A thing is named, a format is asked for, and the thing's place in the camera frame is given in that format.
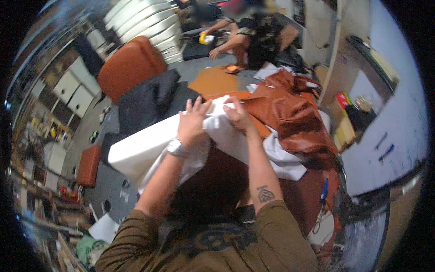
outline brown shirt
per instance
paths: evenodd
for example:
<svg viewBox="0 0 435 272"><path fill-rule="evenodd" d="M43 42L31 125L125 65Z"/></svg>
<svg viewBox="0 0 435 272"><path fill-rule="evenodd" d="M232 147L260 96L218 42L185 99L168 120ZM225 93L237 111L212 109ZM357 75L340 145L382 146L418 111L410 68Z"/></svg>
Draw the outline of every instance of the brown shirt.
<svg viewBox="0 0 435 272"><path fill-rule="evenodd" d="M283 201L257 215L254 230L238 223L171 232L133 210L96 263L97 271L316 271L317 258Z"/></svg>

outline silver watch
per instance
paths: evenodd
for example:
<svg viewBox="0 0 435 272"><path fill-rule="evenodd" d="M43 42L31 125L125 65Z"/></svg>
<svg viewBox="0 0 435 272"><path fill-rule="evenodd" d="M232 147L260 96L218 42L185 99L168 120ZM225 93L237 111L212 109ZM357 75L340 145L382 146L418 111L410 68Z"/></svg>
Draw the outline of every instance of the silver watch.
<svg viewBox="0 0 435 272"><path fill-rule="evenodd" d="M187 158L189 153L183 148L183 144L179 139L172 139L166 147L166 150L173 156L178 158Z"/></svg>

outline forearm tattoo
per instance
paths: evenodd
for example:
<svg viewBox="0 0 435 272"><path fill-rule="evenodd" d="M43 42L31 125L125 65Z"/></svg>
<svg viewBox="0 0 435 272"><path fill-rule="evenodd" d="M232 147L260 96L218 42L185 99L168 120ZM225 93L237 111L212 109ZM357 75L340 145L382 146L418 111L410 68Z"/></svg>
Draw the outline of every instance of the forearm tattoo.
<svg viewBox="0 0 435 272"><path fill-rule="evenodd" d="M275 199L274 194L268 190L268 186L262 186L257 188L258 191L258 200L260 203L269 202Z"/></svg>

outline olive green sleeve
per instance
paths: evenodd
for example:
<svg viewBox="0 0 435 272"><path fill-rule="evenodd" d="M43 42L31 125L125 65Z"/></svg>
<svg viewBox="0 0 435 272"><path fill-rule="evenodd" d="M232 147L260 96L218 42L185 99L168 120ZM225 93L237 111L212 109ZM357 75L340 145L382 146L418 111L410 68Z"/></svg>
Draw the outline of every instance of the olive green sleeve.
<svg viewBox="0 0 435 272"><path fill-rule="evenodd" d="M96 271L122 271L138 264L146 267L158 247L158 226L143 212L133 210L119 226L111 245L95 264Z"/></svg>
<svg viewBox="0 0 435 272"><path fill-rule="evenodd" d="M317 257L284 201L262 207L255 223L261 259L269 271L316 271Z"/></svg>

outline orange footstool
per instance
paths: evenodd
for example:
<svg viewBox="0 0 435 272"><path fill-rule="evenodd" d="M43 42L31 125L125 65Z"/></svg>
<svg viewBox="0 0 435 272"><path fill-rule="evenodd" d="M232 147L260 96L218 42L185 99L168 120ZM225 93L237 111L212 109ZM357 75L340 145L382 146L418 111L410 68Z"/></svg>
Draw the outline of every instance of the orange footstool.
<svg viewBox="0 0 435 272"><path fill-rule="evenodd" d="M80 158L77 184L84 187L94 187L100 162L101 146L95 145L83 151Z"/></svg>

